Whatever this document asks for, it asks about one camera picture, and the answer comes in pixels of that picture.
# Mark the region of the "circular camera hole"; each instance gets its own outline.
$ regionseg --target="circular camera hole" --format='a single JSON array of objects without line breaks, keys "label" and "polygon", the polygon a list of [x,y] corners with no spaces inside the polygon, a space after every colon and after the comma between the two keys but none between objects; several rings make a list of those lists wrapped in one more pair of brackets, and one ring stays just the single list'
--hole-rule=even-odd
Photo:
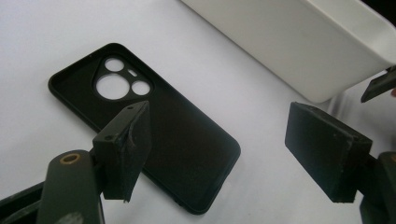
[{"label": "circular camera hole", "polygon": [[99,79],[96,90],[109,100],[118,100],[128,94],[129,83],[118,74],[110,74]]},{"label": "circular camera hole", "polygon": [[137,95],[146,95],[149,93],[149,84],[145,81],[136,81],[132,84],[132,91]]},{"label": "circular camera hole", "polygon": [[123,66],[124,66],[123,62],[115,58],[107,59],[105,62],[105,67],[107,68],[108,71],[111,72],[119,72],[120,70],[122,70]]}]

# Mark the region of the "clamp jaw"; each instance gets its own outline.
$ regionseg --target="clamp jaw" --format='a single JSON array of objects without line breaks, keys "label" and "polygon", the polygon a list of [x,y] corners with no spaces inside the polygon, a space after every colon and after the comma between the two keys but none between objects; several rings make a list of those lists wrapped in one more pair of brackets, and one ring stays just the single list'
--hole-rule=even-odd
[{"label": "clamp jaw", "polygon": [[361,97],[362,103],[366,103],[376,96],[396,88],[396,66],[389,68],[387,71],[388,72],[385,75],[371,80],[369,86]]},{"label": "clamp jaw", "polygon": [[359,190],[364,224],[394,224],[396,152],[375,159],[369,154],[372,143],[313,106],[290,106],[286,147],[330,200],[353,203]]},{"label": "clamp jaw", "polygon": [[100,194],[129,202],[150,149],[149,102],[129,105],[90,152],[59,155],[44,183],[0,201],[0,223],[105,223]]}]

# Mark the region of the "black phone case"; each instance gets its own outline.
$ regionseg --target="black phone case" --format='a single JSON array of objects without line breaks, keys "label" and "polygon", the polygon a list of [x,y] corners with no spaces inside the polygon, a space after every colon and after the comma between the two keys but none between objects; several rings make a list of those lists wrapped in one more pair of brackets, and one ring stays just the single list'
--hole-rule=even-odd
[{"label": "black phone case", "polygon": [[[117,74],[130,85],[147,82],[149,93],[130,89],[119,100],[102,97],[96,83],[113,73],[105,67],[109,58],[123,61]],[[209,209],[240,155],[229,134],[120,44],[108,44],[55,74],[49,89],[97,132],[125,106],[149,101],[152,150],[144,173],[195,215]]]}]

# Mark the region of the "white surface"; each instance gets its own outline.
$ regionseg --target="white surface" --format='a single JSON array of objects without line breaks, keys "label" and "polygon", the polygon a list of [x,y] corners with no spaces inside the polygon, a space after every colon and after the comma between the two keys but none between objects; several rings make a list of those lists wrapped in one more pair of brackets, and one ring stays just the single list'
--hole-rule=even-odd
[{"label": "white surface", "polygon": [[396,30],[360,0],[183,0],[312,102],[396,64]]},{"label": "white surface", "polygon": [[205,215],[187,213],[141,175],[130,203],[103,201],[107,223],[361,223],[361,197],[331,203],[284,146],[290,102],[306,100],[180,1],[0,8],[0,198],[43,181],[55,156],[92,148],[95,132],[47,83],[119,42],[232,135],[242,154]]}]

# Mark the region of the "white plastic tray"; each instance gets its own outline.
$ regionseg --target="white plastic tray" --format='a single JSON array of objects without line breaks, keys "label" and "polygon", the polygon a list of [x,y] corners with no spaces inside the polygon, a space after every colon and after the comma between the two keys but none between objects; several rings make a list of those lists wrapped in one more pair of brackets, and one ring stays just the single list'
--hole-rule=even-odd
[{"label": "white plastic tray", "polygon": [[396,64],[396,30],[359,0],[182,0],[308,100]]}]

